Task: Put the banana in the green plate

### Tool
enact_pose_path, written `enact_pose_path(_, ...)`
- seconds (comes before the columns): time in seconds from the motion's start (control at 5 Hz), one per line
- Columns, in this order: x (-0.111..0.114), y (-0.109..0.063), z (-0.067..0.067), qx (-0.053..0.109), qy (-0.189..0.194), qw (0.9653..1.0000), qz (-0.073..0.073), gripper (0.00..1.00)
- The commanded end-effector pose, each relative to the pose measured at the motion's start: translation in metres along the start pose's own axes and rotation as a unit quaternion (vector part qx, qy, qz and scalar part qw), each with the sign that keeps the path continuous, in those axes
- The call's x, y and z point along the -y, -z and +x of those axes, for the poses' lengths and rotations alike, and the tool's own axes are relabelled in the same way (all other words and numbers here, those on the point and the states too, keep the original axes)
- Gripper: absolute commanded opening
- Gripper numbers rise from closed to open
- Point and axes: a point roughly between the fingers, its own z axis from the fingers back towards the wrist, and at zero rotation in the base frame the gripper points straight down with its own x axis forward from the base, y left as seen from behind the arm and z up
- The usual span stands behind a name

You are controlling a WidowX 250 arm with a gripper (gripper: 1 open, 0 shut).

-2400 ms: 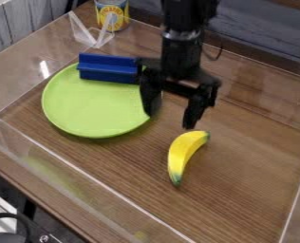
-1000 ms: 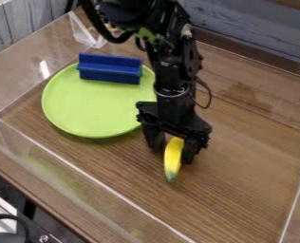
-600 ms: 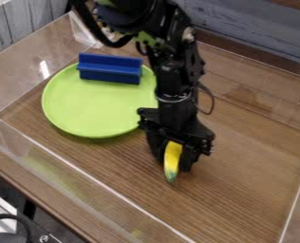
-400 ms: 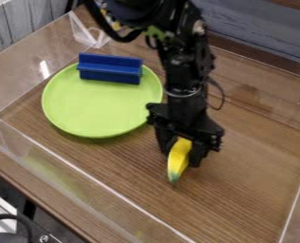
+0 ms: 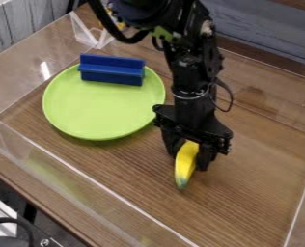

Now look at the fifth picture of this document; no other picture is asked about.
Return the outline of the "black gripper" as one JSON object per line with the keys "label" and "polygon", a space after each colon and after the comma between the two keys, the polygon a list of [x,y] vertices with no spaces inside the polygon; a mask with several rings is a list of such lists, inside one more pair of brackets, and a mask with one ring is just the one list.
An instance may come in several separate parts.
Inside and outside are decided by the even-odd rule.
{"label": "black gripper", "polygon": [[195,157],[197,171],[204,171],[219,153],[230,151],[231,129],[215,117],[215,97],[173,99],[173,105],[156,104],[153,125],[161,130],[167,153],[176,156],[184,140],[199,145]]}

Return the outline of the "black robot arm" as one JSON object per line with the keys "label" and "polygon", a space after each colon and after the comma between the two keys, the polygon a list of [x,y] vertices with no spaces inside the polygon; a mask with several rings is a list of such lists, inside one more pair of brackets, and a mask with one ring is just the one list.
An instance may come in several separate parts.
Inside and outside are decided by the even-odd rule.
{"label": "black robot arm", "polygon": [[218,120],[216,89],[223,55],[210,10],[200,0],[88,0],[97,20],[115,40],[135,44],[145,37],[164,53],[171,70],[173,104],[157,104],[153,125],[161,130],[169,155],[184,142],[197,145],[193,166],[204,171],[231,148],[231,129]]}

